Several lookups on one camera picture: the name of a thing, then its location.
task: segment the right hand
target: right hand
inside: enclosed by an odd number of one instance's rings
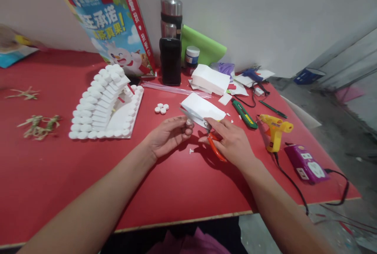
[[[238,169],[244,171],[251,161],[256,160],[244,130],[229,120],[216,121],[213,118],[204,118],[223,139],[213,140],[216,148]],[[207,136],[199,138],[199,142],[207,143]]]

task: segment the left hand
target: left hand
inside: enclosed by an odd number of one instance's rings
[[[190,138],[194,125],[188,126],[186,121],[186,116],[166,119],[147,135],[144,142],[155,155],[155,160],[166,155],[183,141]]]

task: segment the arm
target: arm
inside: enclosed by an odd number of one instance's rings
[[[120,163],[56,215],[19,253],[98,253],[124,207],[155,164],[188,139],[186,117],[165,120]]]
[[[311,220],[254,156],[243,129],[228,120],[206,120],[223,137],[214,143],[242,172],[279,249],[283,253],[334,253]],[[202,137],[199,141],[206,143],[207,139]]]

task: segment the blue box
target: blue box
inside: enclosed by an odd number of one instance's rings
[[[320,79],[322,76],[325,76],[326,73],[323,71],[312,69],[312,68],[305,68],[298,77],[294,79],[294,82],[303,85],[303,84],[312,84],[316,80]]]

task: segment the scissors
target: scissors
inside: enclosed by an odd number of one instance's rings
[[[215,152],[215,154],[217,155],[217,157],[223,161],[223,162],[226,162],[227,160],[224,158],[224,156],[219,152],[219,150],[217,150],[215,144],[213,143],[214,140],[216,141],[220,141],[221,139],[219,139],[218,137],[216,137],[216,135],[214,135],[212,132],[211,132],[211,129],[212,129],[212,126],[205,121],[205,119],[203,119],[200,115],[198,115],[196,112],[194,112],[193,110],[189,109],[189,108],[186,108],[184,107],[184,109],[182,108],[179,108],[182,113],[185,114],[185,116],[194,121],[195,123],[197,123],[198,125],[202,126],[205,128],[205,130],[207,131],[208,133],[208,136],[207,136],[207,139],[208,139],[208,142],[213,150],[213,152]]]

